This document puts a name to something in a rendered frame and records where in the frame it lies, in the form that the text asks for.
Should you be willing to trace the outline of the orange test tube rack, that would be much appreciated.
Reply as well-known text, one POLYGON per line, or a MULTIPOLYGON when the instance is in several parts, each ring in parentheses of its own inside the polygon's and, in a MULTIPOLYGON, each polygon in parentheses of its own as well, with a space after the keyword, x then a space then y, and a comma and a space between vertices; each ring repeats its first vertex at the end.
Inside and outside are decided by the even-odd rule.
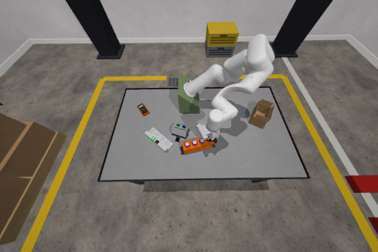
POLYGON ((197 140, 197 145, 194 145, 194 146, 192 144, 193 140, 188 141, 190 143, 189 147, 185 146, 186 141, 182 142, 184 154, 193 153, 193 152, 205 150, 205 149, 208 149, 208 148, 213 148, 213 146, 215 144, 214 141, 208 142, 207 140, 205 140, 205 142, 203 144, 201 144, 200 139, 201 138, 194 139, 194 140, 197 140))

